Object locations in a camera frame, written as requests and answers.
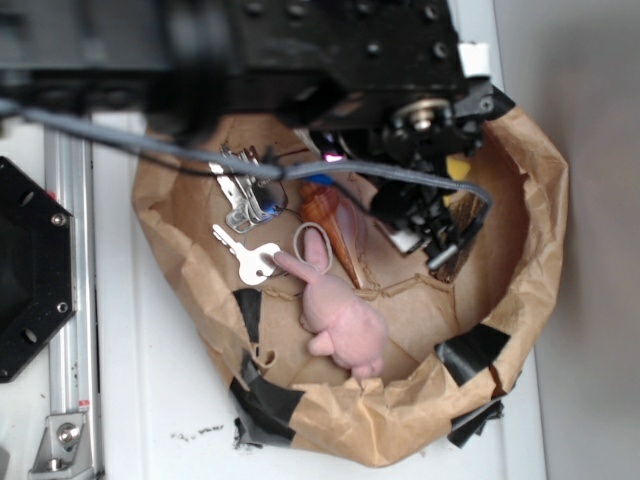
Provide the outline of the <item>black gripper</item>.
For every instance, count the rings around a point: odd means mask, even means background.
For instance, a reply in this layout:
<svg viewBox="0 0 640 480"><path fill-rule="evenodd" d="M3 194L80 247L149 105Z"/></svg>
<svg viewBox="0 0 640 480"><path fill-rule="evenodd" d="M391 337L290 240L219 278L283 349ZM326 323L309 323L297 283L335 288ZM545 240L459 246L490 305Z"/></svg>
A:
<svg viewBox="0 0 640 480"><path fill-rule="evenodd" d="M447 159L474 155L484 143L484 124L514 106L502 90L481 81L455 104L420 100L393 112L378 129L307 131L304 140L324 160L366 163L362 174L375 194L355 206L409 236L402 251L423 250L428 269L437 270L469 246L493 204L482 188L455 179Z"/></svg>

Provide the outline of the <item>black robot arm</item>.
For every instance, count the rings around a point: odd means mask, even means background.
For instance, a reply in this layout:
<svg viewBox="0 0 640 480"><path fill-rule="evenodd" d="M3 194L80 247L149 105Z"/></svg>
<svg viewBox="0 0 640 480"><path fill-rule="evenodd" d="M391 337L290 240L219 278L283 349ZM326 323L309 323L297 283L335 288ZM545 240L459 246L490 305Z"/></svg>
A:
<svg viewBox="0 0 640 480"><path fill-rule="evenodd" d="M366 212L437 270L491 209L446 159L510 100L445 1L5 1L1 114L202 161L226 115L269 114L371 179Z"/></svg>

